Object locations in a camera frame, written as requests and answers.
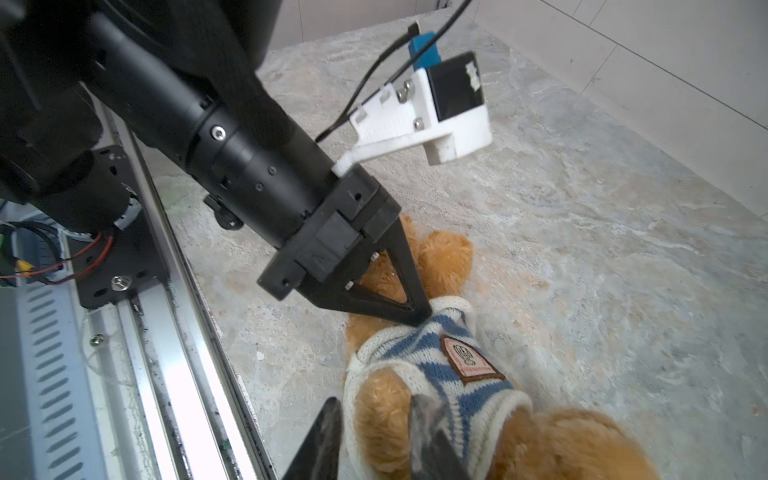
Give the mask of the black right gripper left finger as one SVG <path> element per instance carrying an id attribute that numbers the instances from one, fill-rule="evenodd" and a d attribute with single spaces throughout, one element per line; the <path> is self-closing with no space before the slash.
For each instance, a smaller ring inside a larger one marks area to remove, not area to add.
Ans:
<path id="1" fill-rule="evenodd" d="M 323 404 L 283 480 L 337 480 L 343 436 L 343 411 L 338 398 Z"/>

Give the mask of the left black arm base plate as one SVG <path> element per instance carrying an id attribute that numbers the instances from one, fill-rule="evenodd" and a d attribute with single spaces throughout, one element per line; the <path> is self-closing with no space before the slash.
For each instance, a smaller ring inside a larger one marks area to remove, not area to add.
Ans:
<path id="1" fill-rule="evenodd" d="M 88 310 L 128 300 L 168 279 L 130 157 L 118 145 L 96 149 L 93 156 L 102 174 L 95 186 L 102 192 L 120 186 L 128 203 L 102 243 L 73 260 L 73 269 L 83 274 L 75 280 L 79 303 Z"/>

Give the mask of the blue white striped knit sweater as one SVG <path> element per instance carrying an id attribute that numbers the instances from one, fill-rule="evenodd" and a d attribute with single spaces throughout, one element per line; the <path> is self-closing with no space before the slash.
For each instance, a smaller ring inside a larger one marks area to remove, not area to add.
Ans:
<path id="1" fill-rule="evenodd" d="M 390 369 L 414 394 L 448 408 L 444 431 L 473 479 L 490 470 L 504 422 L 527 394 L 517 390 L 474 338 L 475 312 L 457 296 L 430 301 L 432 316 L 418 327 L 396 326 L 374 334 L 352 355 L 343 394 L 344 425 L 360 418 L 355 405 L 368 377 Z"/>

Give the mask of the brown plush teddy bear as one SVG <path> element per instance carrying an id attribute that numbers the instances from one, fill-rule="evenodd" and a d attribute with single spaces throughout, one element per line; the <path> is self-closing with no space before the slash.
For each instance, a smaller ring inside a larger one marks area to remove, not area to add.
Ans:
<path id="1" fill-rule="evenodd" d="M 474 248 L 458 232 L 418 229 L 418 269 L 429 301 L 462 297 Z M 405 326 L 353 314 L 346 326 L 352 355 L 381 330 Z M 355 405 L 360 418 L 346 427 L 344 443 L 359 479 L 407 479 L 411 475 L 408 420 L 414 394 L 390 369 L 363 382 Z M 484 479 L 654 479 L 657 470 L 640 445 L 610 417 L 580 409 L 521 408 L 504 422 Z"/>

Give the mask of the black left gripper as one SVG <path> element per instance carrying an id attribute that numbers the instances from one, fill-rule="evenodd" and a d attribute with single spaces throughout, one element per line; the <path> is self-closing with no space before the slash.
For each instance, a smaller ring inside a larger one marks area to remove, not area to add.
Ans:
<path id="1" fill-rule="evenodd" d="M 322 309 L 421 325 L 432 314 L 418 269 L 421 240 L 400 211 L 382 184 L 354 166 L 277 251 L 258 285 L 278 300 L 296 291 Z M 365 287 L 356 282 L 364 273 Z"/>

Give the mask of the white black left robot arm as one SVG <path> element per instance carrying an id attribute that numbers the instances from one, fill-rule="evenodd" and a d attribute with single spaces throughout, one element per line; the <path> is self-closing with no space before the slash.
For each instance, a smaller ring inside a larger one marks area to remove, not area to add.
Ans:
<path id="1" fill-rule="evenodd" d="M 71 231 L 112 230 L 130 195 L 95 153 L 94 107 L 115 112 L 206 190 L 227 230 L 276 250 L 277 299 L 417 326 L 431 307 L 400 206 L 331 158 L 256 76 L 275 1 L 5 1 L 1 196 Z"/>

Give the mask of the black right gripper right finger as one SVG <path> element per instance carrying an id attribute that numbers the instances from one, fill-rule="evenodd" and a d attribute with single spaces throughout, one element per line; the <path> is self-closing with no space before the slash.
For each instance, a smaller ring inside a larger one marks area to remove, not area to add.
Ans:
<path id="1" fill-rule="evenodd" d="M 448 436 L 448 406 L 426 395 L 411 398 L 408 420 L 413 480 L 469 480 Z"/>

